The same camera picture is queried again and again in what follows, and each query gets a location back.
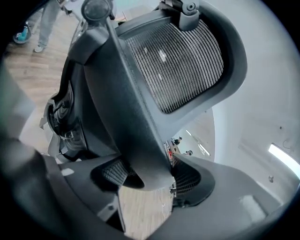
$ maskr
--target wooden floor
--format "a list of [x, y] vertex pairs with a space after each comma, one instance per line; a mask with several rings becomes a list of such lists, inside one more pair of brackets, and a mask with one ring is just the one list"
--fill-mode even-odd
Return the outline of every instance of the wooden floor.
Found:
[[[47, 151], [47, 141], [38, 124], [48, 99], [59, 90], [60, 76], [69, 44], [77, 26], [75, 17], [59, 15], [48, 47], [41, 53], [33, 52], [38, 42], [38, 29], [25, 45], [10, 44], [6, 65], [19, 86], [36, 104], [22, 141], [38, 151]], [[126, 235], [145, 239], [170, 215], [172, 198], [168, 189], [142, 192], [129, 188], [120, 190], [121, 207], [127, 228]]]

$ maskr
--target linear light fixture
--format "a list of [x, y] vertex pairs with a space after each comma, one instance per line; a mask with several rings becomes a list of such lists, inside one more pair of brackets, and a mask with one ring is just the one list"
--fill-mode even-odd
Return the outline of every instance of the linear light fixture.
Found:
[[290, 155], [282, 151], [274, 144], [271, 144], [269, 152], [277, 157], [281, 162], [283, 162], [300, 179], [300, 165]]
[[192, 134], [189, 131], [186, 130], [186, 132], [192, 137]]
[[206, 152], [206, 154], [208, 156], [210, 156], [210, 153], [200, 143], [198, 144], [198, 147], [201, 148], [201, 149], [203, 149]]

